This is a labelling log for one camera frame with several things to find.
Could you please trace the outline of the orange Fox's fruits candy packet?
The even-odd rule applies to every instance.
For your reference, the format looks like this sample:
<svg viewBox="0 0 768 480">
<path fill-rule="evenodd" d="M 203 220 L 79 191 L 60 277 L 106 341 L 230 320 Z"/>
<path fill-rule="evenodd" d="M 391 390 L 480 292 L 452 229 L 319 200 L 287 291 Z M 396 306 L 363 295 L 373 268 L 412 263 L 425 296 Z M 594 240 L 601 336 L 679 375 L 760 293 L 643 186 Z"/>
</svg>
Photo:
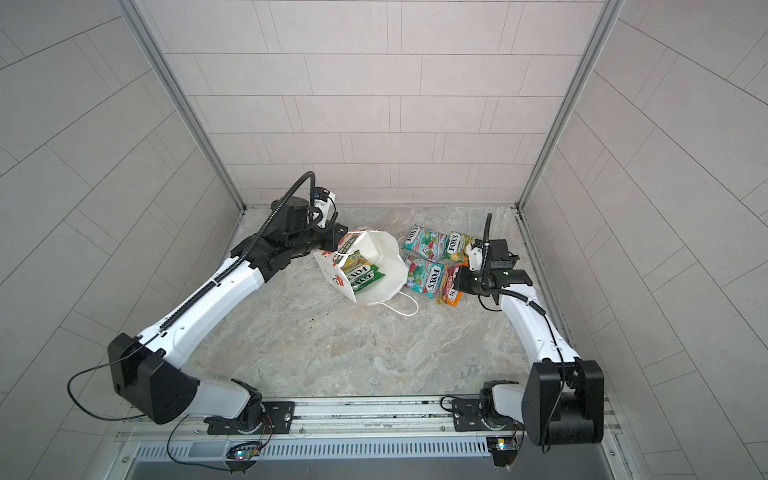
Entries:
<svg viewBox="0 0 768 480">
<path fill-rule="evenodd" d="M 446 304 L 456 307 L 459 303 L 462 292 L 457 289 L 456 282 L 461 267 L 462 264 L 446 265 L 444 267 L 439 290 L 435 296 L 438 305 Z"/>
</svg>

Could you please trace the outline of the teal mint blossom candy packet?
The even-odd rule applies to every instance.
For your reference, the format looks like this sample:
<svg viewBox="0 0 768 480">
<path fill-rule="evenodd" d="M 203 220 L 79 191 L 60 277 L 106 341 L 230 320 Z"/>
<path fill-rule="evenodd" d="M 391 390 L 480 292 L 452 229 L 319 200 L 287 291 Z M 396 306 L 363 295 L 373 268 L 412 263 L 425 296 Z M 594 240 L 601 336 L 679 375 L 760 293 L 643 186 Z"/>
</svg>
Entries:
<svg viewBox="0 0 768 480">
<path fill-rule="evenodd" d="M 414 225 L 405 238 L 403 249 L 430 261 L 443 258 L 448 236 L 429 228 Z"/>
</svg>

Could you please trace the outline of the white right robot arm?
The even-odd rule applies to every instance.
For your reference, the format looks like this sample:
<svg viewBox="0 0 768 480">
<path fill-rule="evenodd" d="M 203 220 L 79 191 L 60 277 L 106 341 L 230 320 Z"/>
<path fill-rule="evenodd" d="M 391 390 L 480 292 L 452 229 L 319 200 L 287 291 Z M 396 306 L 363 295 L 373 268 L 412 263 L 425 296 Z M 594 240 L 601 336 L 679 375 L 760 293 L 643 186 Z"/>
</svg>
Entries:
<svg viewBox="0 0 768 480">
<path fill-rule="evenodd" d="M 604 435 L 604 375 L 557 330 L 540 305 L 533 281 L 510 252 L 476 246 L 459 268 L 456 288 L 491 298 L 511 321 L 530 362 L 526 384 L 490 381 L 480 393 L 480 417 L 492 428 L 522 424 L 533 444 L 597 444 Z"/>
</svg>

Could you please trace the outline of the white floral paper bag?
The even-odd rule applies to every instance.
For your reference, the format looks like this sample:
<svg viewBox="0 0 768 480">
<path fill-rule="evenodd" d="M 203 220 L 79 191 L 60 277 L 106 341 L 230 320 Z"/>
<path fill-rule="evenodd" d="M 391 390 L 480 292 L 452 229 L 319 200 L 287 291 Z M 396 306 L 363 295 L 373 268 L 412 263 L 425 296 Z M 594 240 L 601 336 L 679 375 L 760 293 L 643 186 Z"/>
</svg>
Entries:
<svg viewBox="0 0 768 480">
<path fill-rule="evenodd" d="M 388 232 L 349 231 L 334 250 L 316 250 L 312 256 L 328 283 L 352 302 L 382 306 L 403 317 L 419 312 L 416 300 L 402 291 L 409 269 Z"/>
</svg>

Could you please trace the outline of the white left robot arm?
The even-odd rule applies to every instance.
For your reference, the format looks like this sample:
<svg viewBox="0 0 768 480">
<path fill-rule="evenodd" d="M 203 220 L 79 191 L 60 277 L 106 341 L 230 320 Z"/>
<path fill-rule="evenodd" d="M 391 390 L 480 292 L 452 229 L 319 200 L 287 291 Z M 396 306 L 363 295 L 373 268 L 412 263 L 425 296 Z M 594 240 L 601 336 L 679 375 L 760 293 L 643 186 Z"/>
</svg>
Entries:
<svg viewBox="0 0 768 480">
<path fill-rule="evenodd" d="M 158 425 L 196 415 L 226 433 L 257 430 L 264 413 L 256 388 L 197 379 L 182 367 L 234 307 L 292 260 L 335 250 L 348 231 L 337 217 L 334 194 L 321 187 L 308 200 L 274 201 L 262 228 L 237 244 L 203 286 L 136 336 L 120 334 L 109 344 L 115 393 Z"/>
</svg>

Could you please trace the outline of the yellow-green spring tea candy packet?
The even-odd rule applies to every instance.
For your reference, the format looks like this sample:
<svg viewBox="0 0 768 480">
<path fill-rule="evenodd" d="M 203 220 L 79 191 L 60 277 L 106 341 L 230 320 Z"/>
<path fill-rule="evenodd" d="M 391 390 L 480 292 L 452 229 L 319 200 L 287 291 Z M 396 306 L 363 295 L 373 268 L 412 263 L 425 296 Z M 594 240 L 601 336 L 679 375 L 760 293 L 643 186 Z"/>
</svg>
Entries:
<svg viewBox="0 0 768 480">
<path fill-rule="evenodd" d="M 442 259 L 451 263 L 463 263 L 469 259 L 469 251 L 476 239 L 472 236 L 452 231 L 446 237 Z"/>
</svg>

